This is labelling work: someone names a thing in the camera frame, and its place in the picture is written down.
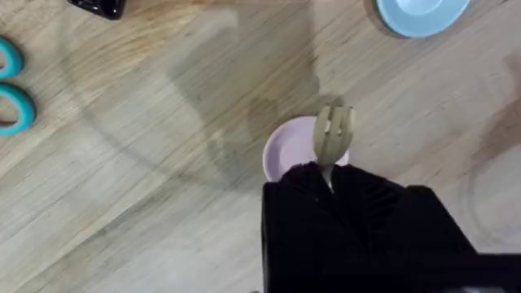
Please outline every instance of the blue saucer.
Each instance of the blue saucer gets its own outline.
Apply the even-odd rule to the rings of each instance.
[[[377,0],[390,29],[404,37],[429,37],[456,21],[471,0]]]

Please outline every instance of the teal scissors handle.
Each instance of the teal scissors handle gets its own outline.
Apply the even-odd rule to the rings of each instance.
[[[0,37],[0,55],[5,59],[5,64],[0,68],[0,78],[9,78],[18,75],[24,67],[22,54],[7,39]],[[16,122],[0,122],[0,135],[12,135],[20,133],[34,122],[36,109],[31,98],[22,90],[0,83],[0,97],[7,98],[18,110]]]

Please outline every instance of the pink bowl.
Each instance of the pink bowl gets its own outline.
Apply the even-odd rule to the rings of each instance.
[[[313,152],[315,116],[304,116],[280,125],[269,137],[262,154],[262,167],[268,181],[278,181],[287,170],[297,164],[316,161]],[[349,151],[338,165],[346,165]]]

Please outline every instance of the beige fork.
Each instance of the beige fork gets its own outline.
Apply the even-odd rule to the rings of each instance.
[[[355,111],[351,107],[325,106],[317,116],[313,130],[313,150],[322,176],[331,187],[333,166],[351,145]]]

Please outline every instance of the table surface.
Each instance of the table surface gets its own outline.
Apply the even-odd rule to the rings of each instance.
[[[353,164],[434,188],[480,251],[521,252],[519,11],[476,0],[405,39],[372,0],[129,0],[117,22],[2,0],[38,118],[0,138],[0,291],[261,290],[264,143],[340,102]]]

